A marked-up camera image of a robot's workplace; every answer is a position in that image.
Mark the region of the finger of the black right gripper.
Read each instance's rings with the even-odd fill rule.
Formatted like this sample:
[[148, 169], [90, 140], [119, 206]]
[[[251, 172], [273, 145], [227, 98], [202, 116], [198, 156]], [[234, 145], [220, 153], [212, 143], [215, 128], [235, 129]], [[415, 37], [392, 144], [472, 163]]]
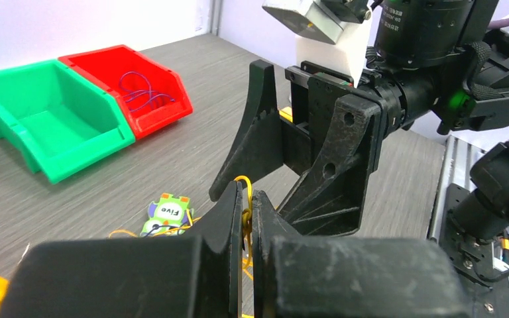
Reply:
[[209, 197], [218, 201], [227, 184], [237, 176], [246, 176], [255, 183], [282, 165], [274, 65], [255, 60], [249, 65], [247, 100], [239, 129], [209, 189]]
[[381, 130], [379, 98], [368, 94], [338, 98], [321, 150], [280, 204], [281, 218], [302, 235], [340, 237], [357, 232]]

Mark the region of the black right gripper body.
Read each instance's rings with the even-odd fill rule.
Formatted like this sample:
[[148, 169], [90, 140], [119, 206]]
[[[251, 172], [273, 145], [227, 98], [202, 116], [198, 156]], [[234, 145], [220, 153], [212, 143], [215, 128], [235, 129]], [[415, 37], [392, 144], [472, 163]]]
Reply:
[[[285, 70], [292, 94], [292, 124], [297, 131], [282, 136], [284, 165], [298, 175], [309, 170], [329, 134], [338, 98], [351, 93], [350, 76], [304, 61]], [[408, 72], [380, 66], [365, 70], [358, 89], [382, 100], [386, 114], [383, 136], [408, 123]]]

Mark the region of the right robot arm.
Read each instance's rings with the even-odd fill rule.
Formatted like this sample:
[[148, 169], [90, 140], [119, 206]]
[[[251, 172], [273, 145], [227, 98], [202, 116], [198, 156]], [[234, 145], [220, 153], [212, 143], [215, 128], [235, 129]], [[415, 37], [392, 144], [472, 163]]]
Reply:
[[297, 36], [291, 116], [280, 114], [274, 68], [249, 66], [239, 130], [210, 189], [287, 166], [298, 181], [278, 214], [303, 235], [358, 231], [383, 140], [433, 112], [439, 133], [509, 125], [509, 70], [500, 71], [496, 1], [265, 1]]

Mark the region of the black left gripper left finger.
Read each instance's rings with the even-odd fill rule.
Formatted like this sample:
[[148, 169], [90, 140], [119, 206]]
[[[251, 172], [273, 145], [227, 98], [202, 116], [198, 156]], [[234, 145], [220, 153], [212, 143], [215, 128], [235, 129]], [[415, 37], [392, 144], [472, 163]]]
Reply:
[[0, 317], [239, 317], [243, 189], [178, 236], [44, 242], [29, 250]]

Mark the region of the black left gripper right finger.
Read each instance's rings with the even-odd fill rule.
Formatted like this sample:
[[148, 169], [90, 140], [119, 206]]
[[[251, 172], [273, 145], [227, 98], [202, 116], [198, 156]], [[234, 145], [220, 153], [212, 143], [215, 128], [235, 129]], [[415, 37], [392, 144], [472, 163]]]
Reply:
[[304, 236], [253, 193], [256, 317], [468, 317], [444, 251], [416, 238]]

